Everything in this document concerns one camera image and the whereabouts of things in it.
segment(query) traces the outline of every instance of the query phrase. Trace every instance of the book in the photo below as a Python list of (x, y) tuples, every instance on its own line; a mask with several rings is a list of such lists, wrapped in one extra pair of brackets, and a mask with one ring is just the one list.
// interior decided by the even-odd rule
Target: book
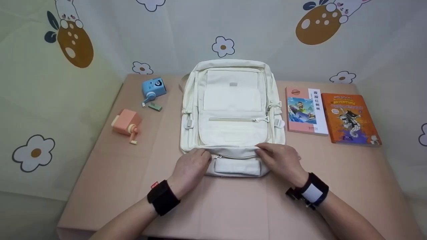
[(380, 146), (381, 139), (361, 95), (322, 94), (333, 143)]
[(286, 87), (287, 128), (290, 132), (327, 135), (319, 89)]

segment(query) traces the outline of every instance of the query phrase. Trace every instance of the hand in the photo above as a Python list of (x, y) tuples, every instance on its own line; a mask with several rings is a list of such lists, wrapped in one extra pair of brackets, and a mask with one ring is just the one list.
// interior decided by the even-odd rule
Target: hand
[(308, 173), (299, 162), (301, 157), (297, 151), (282, 144), (260, 143), (256, 145), (260, 149), (255, 150), (261, 160), (272, 172), (295, 187), (303, 187), (308, 180)]
[(167, 183), (179, 200), (199, 184), (208, 170), (211, 159), (212, 156), (208, 151), (197, 148), (193, 148), (178, 159)]

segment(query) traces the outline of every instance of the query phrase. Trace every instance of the white flower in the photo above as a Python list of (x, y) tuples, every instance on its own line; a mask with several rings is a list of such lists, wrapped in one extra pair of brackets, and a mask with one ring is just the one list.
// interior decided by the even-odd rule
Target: white flower
[(215, 43), (212, 44), (212, 50), (218, 53), (218, 57), (222, 58), (225, 55), (234, 54), (234, 41), (230, 38), (226, 39), (223, 36), (218, 36)]
[(166, 0), (136, 0), (144, 5), (149, 12), (155, 12), (158, 6), (163, 6)]
[(347, 71), (341, 71), (337, 75), (331, 77), (329, 81), (335, 83), (352, 83), (353, 79), (356, 78), (354, 73), (349, 73)]
[(420, 142), (421, 145), (423, 146), (427, 146), (427, 123), (424, 123), (421, 126), (421, 130), (423, 131), (423, 134), (420, 135), (420, 137), (418, 138), (418, 141)]
[(132, 71), (139, 74), (153, 74), (153, 70), (151, 70), (150, 65), (147, 63), (140, 63), (138, 61), (133, 62)]
[(46, 166), (52, 160), (50, 151), (55, 147), (51, 138), (44, 139), (42, 135), (30, 137), (26, 145), (20, 146), (12, 154), (12, 160), (21, 163), (21, 170), (30, 173), (38, 166)]

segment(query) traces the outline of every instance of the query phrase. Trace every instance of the wrist strap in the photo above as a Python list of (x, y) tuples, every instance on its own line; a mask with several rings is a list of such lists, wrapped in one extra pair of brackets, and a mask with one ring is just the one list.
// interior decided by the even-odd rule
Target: wrist strap
[(328, 196), (329, 186), (314, 173), (309, 173), (303, 187), (290, 188), (286, 194), (293, 199), (303, 199), (308, 207), (316, 209)]
[(156, 212), (163, 216), (176, 207), (181, 201), (176, 198), (169, 184), (163, 180), (147, 194), (148, 203), (153, 204)]

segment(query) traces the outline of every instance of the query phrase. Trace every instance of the backpack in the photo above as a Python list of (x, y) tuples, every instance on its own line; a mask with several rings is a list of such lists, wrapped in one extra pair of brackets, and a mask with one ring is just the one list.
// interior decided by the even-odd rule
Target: backpack
[(212, 154), (206, 174), (260, 177), (269, 169), (255, 153), (262, 142), (285, 144), (276, 81), (260, 61), (203, 61), (190, 73), (182, 101), (180, 148)]

